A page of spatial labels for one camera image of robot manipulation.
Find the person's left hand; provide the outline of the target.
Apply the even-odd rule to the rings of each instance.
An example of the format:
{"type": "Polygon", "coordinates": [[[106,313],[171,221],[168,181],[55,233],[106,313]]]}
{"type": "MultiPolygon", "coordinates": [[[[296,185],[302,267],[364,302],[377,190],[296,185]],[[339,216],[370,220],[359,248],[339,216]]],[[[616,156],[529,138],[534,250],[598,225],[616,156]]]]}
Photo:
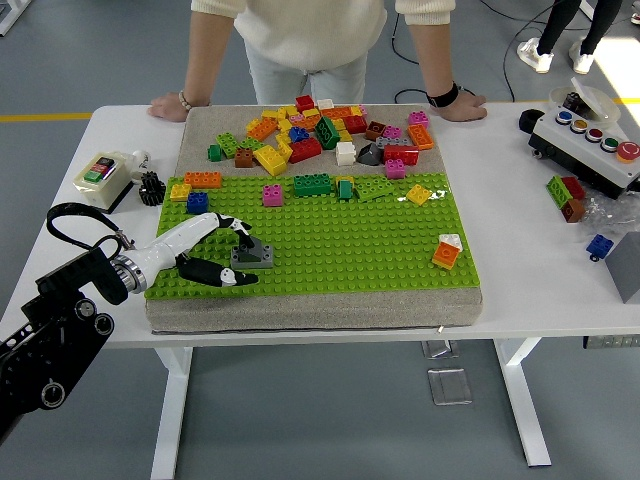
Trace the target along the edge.
{"type": "Polygon", "coordinates": [[[446,107],[436,108],[436,113],[450,122],[468,122],[482,120],[487,117],[486,97],[461,91],[453,103],[446,107]]]}

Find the person's right hand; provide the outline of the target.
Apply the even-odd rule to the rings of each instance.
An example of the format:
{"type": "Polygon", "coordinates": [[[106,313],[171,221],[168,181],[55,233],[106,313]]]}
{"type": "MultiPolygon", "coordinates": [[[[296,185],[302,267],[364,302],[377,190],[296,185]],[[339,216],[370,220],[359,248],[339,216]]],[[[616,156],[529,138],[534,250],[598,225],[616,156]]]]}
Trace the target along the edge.
{"type": "Polygon", "coordinates": [[[147,113],[171,122],[184,122],[188,116],[188,110],[182,105],[178,92],[168,92],[154,98],[147,108],[147,113]]]}

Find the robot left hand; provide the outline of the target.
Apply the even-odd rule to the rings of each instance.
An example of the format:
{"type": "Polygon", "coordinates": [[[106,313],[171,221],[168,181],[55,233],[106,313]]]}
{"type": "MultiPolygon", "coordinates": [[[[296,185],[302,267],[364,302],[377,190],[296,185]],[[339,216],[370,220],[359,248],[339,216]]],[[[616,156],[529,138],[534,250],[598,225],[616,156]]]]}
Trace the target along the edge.
{"type": "Polygon", "coordinates": [[[140,293],[151,287],[161,270],[178,268],[186,280],[215,286],[244,286],[259,282],[255,274],[245,274],[218,263],[190,257],[188,252],[201,240],[218,228],[236,232],[249,247],[254,243],[248,231],[251,229],[240,219],[218,213],[204,213],[190,218],[157,237],[142,249],[129,250],[117,257],[113,264],[120,272],[127,289],[140,293]]]}

